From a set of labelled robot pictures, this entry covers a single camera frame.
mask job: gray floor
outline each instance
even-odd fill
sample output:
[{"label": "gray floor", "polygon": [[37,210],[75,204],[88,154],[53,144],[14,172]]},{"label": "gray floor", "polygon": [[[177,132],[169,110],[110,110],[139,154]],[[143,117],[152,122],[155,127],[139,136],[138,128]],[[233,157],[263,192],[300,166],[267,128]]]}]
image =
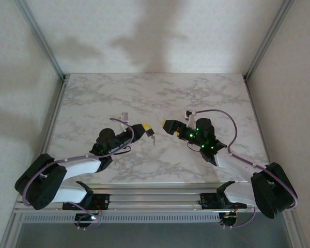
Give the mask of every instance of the gray floor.
[{"label": "gray floor", "polygon": [[[250,217],[239,214],[240,222]],[[102,224],[82,231],[73,224],[24,224],[17,247],[291,247],[283,217],[270,220],[262,214],[241,228],[223,230],[217,223]]]}]

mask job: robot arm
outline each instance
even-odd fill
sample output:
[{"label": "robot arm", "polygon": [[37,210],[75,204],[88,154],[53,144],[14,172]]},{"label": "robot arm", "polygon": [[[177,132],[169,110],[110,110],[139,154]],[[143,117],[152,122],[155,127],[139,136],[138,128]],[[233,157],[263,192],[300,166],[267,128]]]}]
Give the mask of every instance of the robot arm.
[{"label": "robot arm", "polygon": [[17,180],[15,189],[22,195],[24,193],[27,202],[36,210],[54,202],[78,203],[87,208],[94,198],[93,191],[83,182],[68,184],[65,181],[85,173],[103,171],[112,163],[112,154],[138,141],[145,132],[148,136],[154,134],[145,123],[130,126],[118,135],[110,128],[103,129],[90,156],[55,162],[48,154],[41,154]]},{"label": "robot arm", "polygon": [[201,194],[202,207],[232,208],[234,203],[240,203],[255,206],[265,216],[273,219],[294,204],[292,193],[296,197],[296,192],[281,166],[271,163],[263,168],[260,164],[254,165],[243,156],[227,149],[225,144],[216,139],[210,119],[198,119],[196,128],[190,121],[186,125],[177,120],[166,120],[162,126],[168,134],[176,133],[179,139],[199,146],[199,152],[207,162],[226,168],[248,182],[229,181],[217,189],[216,196]]}]

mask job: marble tabletop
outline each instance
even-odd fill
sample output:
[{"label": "marble tabletop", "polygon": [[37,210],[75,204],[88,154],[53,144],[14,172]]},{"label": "marble tabletop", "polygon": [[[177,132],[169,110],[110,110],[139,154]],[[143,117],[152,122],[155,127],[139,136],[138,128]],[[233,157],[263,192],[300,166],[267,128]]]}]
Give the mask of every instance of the marble tabletop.
[{"label": "marble tabletop", "polygon": [[[48,153],[59,159],[87,154],[99,132],[112,128],[110,121],[128,112],[129,124],[148,123],[155,132],[155,145],[144,135],[131,145],[131,152],[113,156],[104,171],[73,180],[84,183],[191,183],[243,181],[217,168],[191,151],[186,142],[167,134],[163,120],[185,122],[185,110],[221,109],[237,123],[238,138],[232,146],[255,161],[266,162],[252,106],[240,74],[210,73],[109,73],[72,74],[67,83]],[[223,114],[202,113],[210,118],[217,138],[228,144],[233,124]]]}]

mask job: white wall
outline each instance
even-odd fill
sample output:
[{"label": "white wall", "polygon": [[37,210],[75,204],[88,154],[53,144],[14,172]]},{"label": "white wall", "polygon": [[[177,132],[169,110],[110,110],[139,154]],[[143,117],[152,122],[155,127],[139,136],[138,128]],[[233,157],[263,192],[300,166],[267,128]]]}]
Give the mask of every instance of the white wall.
[{"label": "white wall", "polygon": [[296,0],[250,83],[270,157],[299,197],[310,246],[310,0]]},{"label": "white wall", "polygon": [[57,77],[14,2],[0,0],[0,241],[16,180],[39,152]]},{"label": "white wall", "polygon": [[244,73],[283,0],[27,0],[65,73]]}]

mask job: white marble surface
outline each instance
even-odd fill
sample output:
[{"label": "white marble surface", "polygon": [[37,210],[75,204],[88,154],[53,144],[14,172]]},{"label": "white marble surface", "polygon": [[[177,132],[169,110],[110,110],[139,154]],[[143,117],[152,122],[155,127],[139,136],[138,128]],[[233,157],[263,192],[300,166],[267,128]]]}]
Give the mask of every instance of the white marble surface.
[{"label": "white marble surface", "polygon": [[[242,181],[236,175],[205,162],[186,147],[186,142],[168,135],[161,127],[166,119],[184,120],[184,110],[221,109],[235,119],[238,138],[233,150],[256,161],[266,161],[265,150],[242,75],[201,73],[112,73],[72,74],[49,154],[68,158],[86,154],[99,132],[122,127],[110,117],[129,113],[131,125],[150,124],[157,139],[144,135],[132,151],[113,156],[114,162],[101,173],[85,174],[85,183],[226,182]],[[228,144],[233,124],[220,113],[202,113],[211,119],[217,138]]]}]

